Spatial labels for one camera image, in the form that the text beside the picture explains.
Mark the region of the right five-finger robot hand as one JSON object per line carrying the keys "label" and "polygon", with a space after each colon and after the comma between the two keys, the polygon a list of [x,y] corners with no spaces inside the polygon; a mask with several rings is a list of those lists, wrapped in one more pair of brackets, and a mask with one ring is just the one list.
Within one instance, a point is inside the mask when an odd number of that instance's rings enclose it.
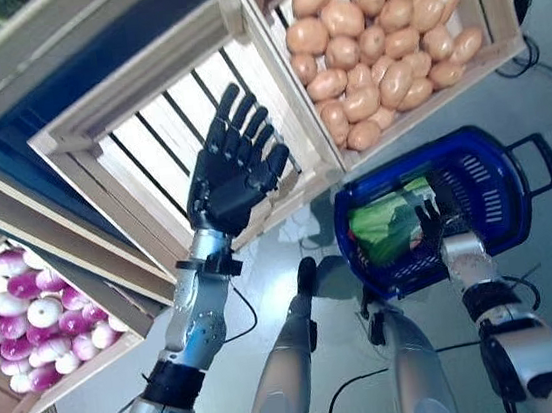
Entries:
{"label": "right five-finger robot hand", "polygon": [[422,245],[441,258],[444,239],[470,230],[467,218],[451,186],[438,172],[430,172],[425,177],[435,197],[425,199],[414,210],[422,229]]}

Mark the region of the left five-finger robot hand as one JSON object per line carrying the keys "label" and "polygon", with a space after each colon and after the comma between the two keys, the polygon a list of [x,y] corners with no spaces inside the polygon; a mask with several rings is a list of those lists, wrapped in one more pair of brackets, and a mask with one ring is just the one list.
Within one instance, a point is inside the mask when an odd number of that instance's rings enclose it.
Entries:
{"label": "left five-finger robot hand", "polygon": [[210,122],[205,146],[198,152],[190,181],[187,216],[191,228],[237,237],[250,222],[252,209],[278,187],[290,156],[283,143],[266,144],[275,129],[266,107],[237,84],[224,90]]}

